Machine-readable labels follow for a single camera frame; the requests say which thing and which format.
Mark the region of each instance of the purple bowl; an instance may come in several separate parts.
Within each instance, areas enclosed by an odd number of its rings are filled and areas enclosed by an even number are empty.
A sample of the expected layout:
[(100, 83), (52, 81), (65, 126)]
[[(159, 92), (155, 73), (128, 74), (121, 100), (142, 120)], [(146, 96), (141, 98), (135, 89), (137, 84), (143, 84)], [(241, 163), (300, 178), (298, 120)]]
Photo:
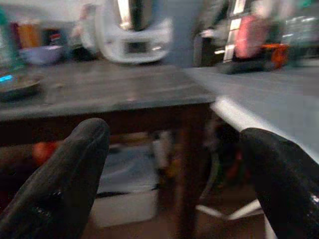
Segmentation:
[(61, 59), (63, 46), (39, 46), (20, 50), (22, 58), (30, 64), (47, 65)]

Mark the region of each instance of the floor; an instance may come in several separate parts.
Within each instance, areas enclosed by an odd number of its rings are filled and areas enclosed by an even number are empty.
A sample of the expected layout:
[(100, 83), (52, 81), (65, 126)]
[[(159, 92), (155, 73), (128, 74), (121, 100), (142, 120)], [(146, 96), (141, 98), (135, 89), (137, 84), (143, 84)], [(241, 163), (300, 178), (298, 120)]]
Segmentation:
[[(92, 219), (82, 239), (171, 239), (174, 230), (174, 190), (164, 186), (159, 194), (159, 213), (152, 220), (110, 228), (96, 228)], [(209, 196), (205, 200), (219, 211), (231, 214), (241, 206), (253, 201), (255, 193), (250, 186), (234, 188)], [(197, 239), (262, 239), (264, 216), (258, 215), (232, 222), (224, 222), (198, 213)]]

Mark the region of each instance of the kitchen appliance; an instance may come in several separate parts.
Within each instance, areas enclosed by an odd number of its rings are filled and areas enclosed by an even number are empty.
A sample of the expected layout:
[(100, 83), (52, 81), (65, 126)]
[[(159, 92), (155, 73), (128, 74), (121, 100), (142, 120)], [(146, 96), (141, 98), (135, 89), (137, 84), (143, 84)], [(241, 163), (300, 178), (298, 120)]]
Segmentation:
[(166, 0), (104, 0), (95, 21), (98, 46), (110, 61), (155, 62), (170, 52), (173, 24)]

